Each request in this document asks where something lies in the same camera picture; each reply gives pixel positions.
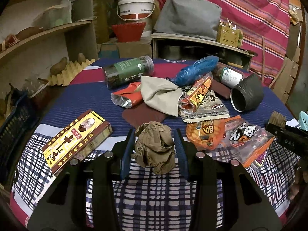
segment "potato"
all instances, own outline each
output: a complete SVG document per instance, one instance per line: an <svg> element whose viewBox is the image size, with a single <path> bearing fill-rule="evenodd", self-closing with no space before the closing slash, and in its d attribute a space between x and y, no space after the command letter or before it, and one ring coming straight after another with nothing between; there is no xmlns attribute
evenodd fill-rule
<svg viewBox="0 0 308 231"><path fill-rule="evenodd" d="M86 57L83 53L78 54L77 62L81 65L81 63L86 62Z"/></svg>
<svg viewBox="0 0 308 231"><path fill-rule="evenodd" d="M58 63L54 64L50 68L50 75L57 75L60 74L67 65L67 58L63 57Z"/></svg>

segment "black mug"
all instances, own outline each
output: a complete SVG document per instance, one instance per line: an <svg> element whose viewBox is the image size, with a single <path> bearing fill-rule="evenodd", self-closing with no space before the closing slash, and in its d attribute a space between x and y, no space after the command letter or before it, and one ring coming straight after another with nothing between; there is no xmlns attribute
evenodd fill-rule
<svg viewBox="0 0 308 231"><path fill-rule="evenodd" d="M253 73L236 85L230 94L232 106L238 112L256 109L264 97L258 75Z"/></svg>

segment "yellow box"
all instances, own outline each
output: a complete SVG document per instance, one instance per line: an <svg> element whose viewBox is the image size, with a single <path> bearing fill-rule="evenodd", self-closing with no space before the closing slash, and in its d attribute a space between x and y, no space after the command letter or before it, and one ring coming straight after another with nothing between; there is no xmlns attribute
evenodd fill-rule
<svg viewBox="0 0 308 231"><path fill-rule="evenodd" d="M218 26L216 41L232 47L238 47L238 38L240 31L238 29L231 29L227 26Z"/></svg>

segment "blue plastic bag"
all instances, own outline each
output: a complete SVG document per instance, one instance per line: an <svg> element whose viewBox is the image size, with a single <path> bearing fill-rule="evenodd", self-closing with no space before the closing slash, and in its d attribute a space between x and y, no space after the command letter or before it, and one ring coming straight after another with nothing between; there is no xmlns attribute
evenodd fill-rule
<svg viewBox="0 0 308 231"><path fill-rule="evenodd" d="M176 75L174 82L180 87L192 85L197 79L212 71L217 63L217 56L211 55L204 57L196 61L193 65L181 69Z"/></svg>

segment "blue plastic basket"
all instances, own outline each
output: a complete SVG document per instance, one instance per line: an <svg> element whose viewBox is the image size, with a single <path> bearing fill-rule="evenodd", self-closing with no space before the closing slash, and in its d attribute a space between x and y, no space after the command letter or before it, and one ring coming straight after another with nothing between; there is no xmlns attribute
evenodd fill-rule
<svg viewBox="0 0 308 231"><path fill-rule="evenodd" d="M24 132L33 128L38 121L27 92L21 92L17 89L14 92L19 94L20 97L12 112L0 127L0 183L7 180L11 166L9 164L10 158L14 156L15 148Z"/></svg>

